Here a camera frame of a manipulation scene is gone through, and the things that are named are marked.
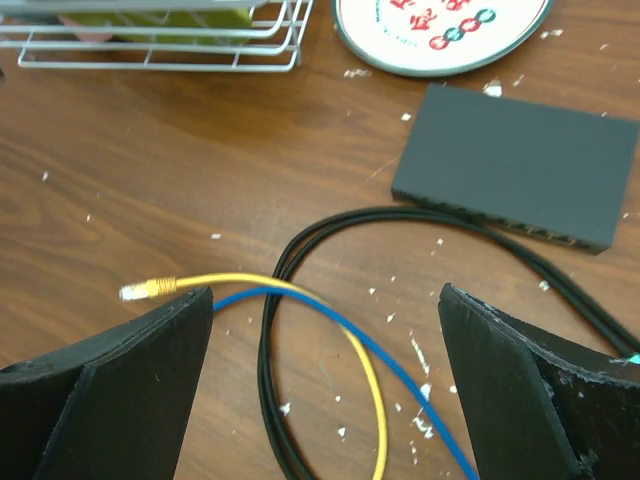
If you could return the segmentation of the black network switch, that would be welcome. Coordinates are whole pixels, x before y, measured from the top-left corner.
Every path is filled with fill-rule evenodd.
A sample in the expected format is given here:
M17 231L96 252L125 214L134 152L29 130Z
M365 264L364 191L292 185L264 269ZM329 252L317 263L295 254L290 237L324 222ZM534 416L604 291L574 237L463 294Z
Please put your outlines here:
M637 123L428 86L391 191L594 254L614 242Z

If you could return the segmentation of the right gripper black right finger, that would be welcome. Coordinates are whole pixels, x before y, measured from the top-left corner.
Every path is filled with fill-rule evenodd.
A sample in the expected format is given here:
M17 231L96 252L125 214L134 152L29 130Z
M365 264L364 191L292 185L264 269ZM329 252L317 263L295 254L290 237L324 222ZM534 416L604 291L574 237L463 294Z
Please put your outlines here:
M483 479L636 479L639 361L443 287L439 318Z

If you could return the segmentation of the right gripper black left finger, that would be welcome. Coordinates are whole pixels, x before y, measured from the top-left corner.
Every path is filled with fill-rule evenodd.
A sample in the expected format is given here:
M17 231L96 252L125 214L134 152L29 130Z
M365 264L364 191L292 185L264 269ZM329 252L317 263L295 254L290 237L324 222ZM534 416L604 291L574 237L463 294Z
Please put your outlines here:
M4 479L171 479L213 323L198 288L1 371Z

